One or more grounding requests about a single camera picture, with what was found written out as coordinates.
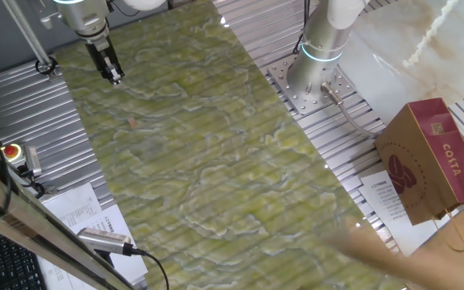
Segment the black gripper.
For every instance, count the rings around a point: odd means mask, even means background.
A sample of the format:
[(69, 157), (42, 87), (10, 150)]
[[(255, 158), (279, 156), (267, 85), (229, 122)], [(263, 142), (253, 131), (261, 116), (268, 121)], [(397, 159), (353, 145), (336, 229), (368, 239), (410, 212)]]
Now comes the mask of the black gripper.
[(110, 58), (106, 55), (106, 49), (110, 47), (109, 39), (101, 39), (96, 43), (86, 43), (85, 47), (98, 72), (112, 85), (119, 85), (120, 80), (124, 77), (124, 72), (118, 64), (111, 63)]

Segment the person hand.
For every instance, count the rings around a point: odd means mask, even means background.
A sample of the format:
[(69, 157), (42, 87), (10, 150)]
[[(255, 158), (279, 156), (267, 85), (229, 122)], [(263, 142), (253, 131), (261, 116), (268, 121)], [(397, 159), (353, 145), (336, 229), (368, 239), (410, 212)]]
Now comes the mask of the person hand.
[(328, 234), (324, 241), (342, 254), (370, 267), (384, 269), (394, 258), (373, 229), (345, 228)]

